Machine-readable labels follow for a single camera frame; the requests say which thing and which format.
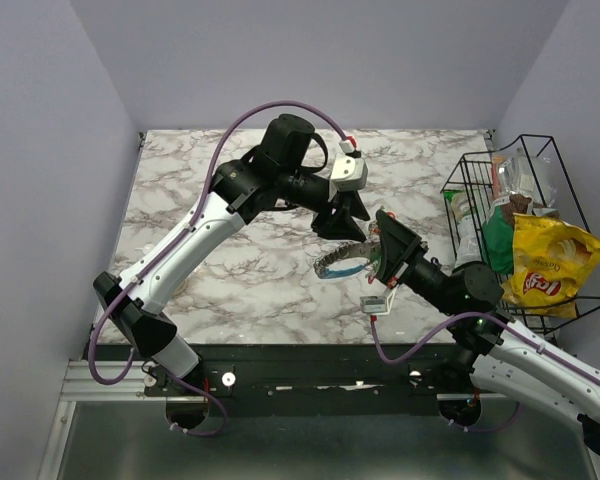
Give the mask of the green key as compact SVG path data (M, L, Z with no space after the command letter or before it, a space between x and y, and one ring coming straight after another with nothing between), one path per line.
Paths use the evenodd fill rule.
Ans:
M380 266L382 254L380 251L375 251L370 255L369 265L373 272L377 272Z

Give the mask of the grey curved keyring holder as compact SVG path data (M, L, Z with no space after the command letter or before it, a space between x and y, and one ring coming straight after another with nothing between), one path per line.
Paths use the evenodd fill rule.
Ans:
M321 280L335 280L322 278L326 268L339 270L364 264L364 271L371 271L369 265L370 255L380 250L381 247L378 240L366 241L364 243L344 243L316 259L313 262L313 271L317 278Z

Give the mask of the blue key tag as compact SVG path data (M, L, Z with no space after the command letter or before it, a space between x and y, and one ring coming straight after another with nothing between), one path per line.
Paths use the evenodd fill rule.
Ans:
M323 272L322 278L323 279L345 278L345 277L349 277L352 275L356 275L364 270L365 270L364 264L360 264L360 265L346 268L346 269L339 269L339 270L326 268L325 271Z

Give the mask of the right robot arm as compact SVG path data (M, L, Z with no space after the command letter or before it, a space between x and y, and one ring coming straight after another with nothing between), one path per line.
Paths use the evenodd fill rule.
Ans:
M385 285L379 306L363 310L375 323L390 310L397 289L406 286L446 315L404 354L381 360L390 365L414 356L442 330L460 349L444 362L440 379L449 390L469 385L543 410L581 430L584 444L600 456L600 369L556 347L499 308L503 290L495 273L472 262L447 275L427 259L421 237L388 212L375 214L381 257L377 280Z

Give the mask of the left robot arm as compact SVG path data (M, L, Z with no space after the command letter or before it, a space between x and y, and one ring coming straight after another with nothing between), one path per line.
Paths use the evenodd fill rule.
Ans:
M93 282L103 318L135 353L165 369L181 395L202 380L200 356L178 334L163 310L182 282L225 240L263 212L303 208L313 212L312 231L327 240L363 242L358 221L369 220L359 192L368 169L356 140L340 137L341 156L327 178L306 166L310 144L326 146L307 120L281 114L259 144L242 157L212 165L202 193L186 216L143 258L118 275L104 271Z

